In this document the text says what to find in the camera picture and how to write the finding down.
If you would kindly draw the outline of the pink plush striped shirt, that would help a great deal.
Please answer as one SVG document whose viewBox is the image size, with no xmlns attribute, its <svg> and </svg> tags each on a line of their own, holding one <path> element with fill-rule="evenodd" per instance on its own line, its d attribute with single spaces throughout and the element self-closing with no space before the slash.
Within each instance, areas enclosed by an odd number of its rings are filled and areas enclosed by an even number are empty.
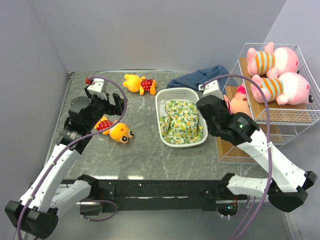
<svg viewBox="0 0 320 240">
<path fill-rule="evenodd" d="M 275 101 L 278 105 L 311 104 L 314 101 L 309 82 L 294 72 L 286 72 L 278 78 L 265 78 L 256 74 L 252 81 L 251 94 L 258 103 L 264 102 L 262 95 L 268 103 Z"/>
<path fill-rule="evenodd" d="M 296 73 L 299 67 L 298 55 L 288 47 L 278 47 L 269 42 L 264 51 L 251 47 L 246 56 L 247 72 L 250 76 L 267 75 L 268 78 L 278 78 L 284 73 Z"/>
</svg>

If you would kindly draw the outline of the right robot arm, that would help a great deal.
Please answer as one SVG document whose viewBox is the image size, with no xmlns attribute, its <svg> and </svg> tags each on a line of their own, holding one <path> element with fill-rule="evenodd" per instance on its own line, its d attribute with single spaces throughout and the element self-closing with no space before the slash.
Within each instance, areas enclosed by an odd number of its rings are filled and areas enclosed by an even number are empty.
<svg viewBox="0 0 320 240">
<path fill-rule="evenodd" d="M 291 212 L 303 205 L 317 175 L 304 171 L 291 162 L 277 147 L 267 141 L 265 133 L 247 114 L 230 114 L 224 100 L 207 95 L 196 102 L 208 132 L 252 157 L 271 178 L 251 178 L 227 173 L 219 182 L 216 193 L 222 199 L 247 195 L 261 198 L 283 212 Z"/>
</svg>

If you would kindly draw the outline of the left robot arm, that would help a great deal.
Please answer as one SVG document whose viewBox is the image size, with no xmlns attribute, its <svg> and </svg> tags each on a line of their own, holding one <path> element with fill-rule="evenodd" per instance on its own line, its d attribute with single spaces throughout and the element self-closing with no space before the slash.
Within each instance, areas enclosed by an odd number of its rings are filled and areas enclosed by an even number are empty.
<svg viewBox="0 0 320 240">
<path fill-rule="evenodd" d="M 83 200 L 97 201 L 99 181 L 82 175 L 63 192 L 56 194 L 66 173 L 81 156 L 94 136 L 92 129 L 104 115 L 123 118 L 127 110 L 125 94 L 113 93 L 114 103 L 107 93 L 86 92 L 71 101 L 68 118 L 64 123 L 53 152 L 34 183 L 18 201 L 9 201 L 5 207 L 16 236 L 22 232 L 36 239 L 47 239 L 55 230 L 59 218 Z"/>
</svg>

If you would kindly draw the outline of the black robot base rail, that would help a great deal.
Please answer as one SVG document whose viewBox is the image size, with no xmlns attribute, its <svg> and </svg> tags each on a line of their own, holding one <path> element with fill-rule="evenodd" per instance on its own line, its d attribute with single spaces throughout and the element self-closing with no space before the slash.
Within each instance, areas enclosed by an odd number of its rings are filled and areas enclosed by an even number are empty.
<svg viewBox="0 0 320 240">
<path fill-rule="evenodd" d="M 215 211 L 218 201 L 247 200 L 218 180 L 105 180 L 81 175 L 91 191 L 88 200 L 102 200 L 102 212 L 193 210 Z"/>
</svg>

